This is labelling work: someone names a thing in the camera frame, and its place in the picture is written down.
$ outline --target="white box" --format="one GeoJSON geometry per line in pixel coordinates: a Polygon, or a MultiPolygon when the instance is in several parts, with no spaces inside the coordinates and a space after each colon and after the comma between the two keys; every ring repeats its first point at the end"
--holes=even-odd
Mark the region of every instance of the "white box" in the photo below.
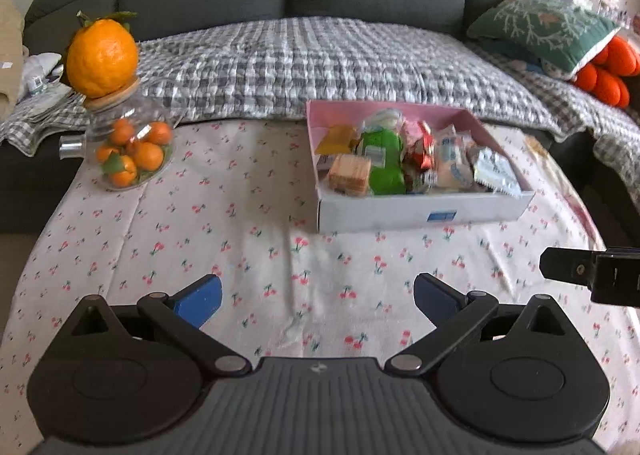
{"type": "Polygon", "coordinates": [[[506,156],[482,123],[470,112],[459,108],[404,102],[309,101],[306,120],[318,194],[320,233],[421,228],[443,222],[506,222],[517,220],[524,213],[534,191],[513,162],[511,166],[522,188],[522,195],[518,197],[501,193],[450,193],[357,198],[321,185],[315,168],[318,156],[314,151],[327,129],[334,124],[359,127],[367,115],[383,108],[398,108],[408,119],[424,120],[433,130],[454,124],[458,131],[470,131],[478,144],[506,156]]]}

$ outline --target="gray checkered blanket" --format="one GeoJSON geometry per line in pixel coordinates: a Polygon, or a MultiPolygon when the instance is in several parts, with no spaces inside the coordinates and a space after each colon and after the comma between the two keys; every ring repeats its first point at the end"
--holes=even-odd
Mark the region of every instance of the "gray checkered blanket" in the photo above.
{"type": "MultiPolygon", "coordinates": [[[[629,117],[570,85],[476,53],[482,51],[447,35],[406,26],[296,18],[142,42],[138,75],[145,94],[167,106],[176,89],[165,83],[150,91],[146,82],[167,77],[182,85],[189,98],[184,121],[302,119],[309,99],[370,99],[459,106],[558,139],[591,128],[596,156],[618,171],[638,204],[640,130],[629,117]]],[[[0,126],[0,142],[31,156],[45,136],[86,127],[81,102],[75,94],[45,111],[19,105],[0,126]]]]}

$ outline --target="orange plush toy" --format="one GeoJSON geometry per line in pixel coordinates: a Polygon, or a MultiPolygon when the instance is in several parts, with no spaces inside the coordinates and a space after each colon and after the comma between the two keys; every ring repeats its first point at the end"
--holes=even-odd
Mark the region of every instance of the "orange plush toy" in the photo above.
{"type": "Polygon", "coordinates": [[[629,90],[620,76],[638,74],[640,56],[628,42],[614,36],[602,52],[576,74],[574,85],[606,104],[626,108],[629,106],[629,90]]]}

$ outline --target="green leaf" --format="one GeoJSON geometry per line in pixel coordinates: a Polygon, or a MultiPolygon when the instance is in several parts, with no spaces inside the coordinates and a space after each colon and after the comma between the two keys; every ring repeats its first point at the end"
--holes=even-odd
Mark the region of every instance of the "green leaf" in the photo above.
{"type": "Polygon", "coordinates": [[[138,174],[139,182],[142,184],[143,182],[148,181],[155,174],[156,174],[156,172],[154,172],[154,171],[144,171],[144,170],[142,170],[138,174]]]}
{"type": "Polygon", "coordinates": [[[107,175],[113,175],[114,173],[121,173],[125,170],[124,162],[119,153],[112,151],[109,154],[109,158],[102,163],[102,171],[107,175]]]}

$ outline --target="beige cloth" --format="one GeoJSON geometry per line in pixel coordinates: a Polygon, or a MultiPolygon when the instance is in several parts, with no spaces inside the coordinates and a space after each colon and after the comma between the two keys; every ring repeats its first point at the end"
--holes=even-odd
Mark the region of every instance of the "beige cloth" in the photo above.
{"type": "Polygon", "coordinates": [[[14,1],[0,0],[0,121],[15,108],[22,78],[23,27],[24,18],[14,1]]]}

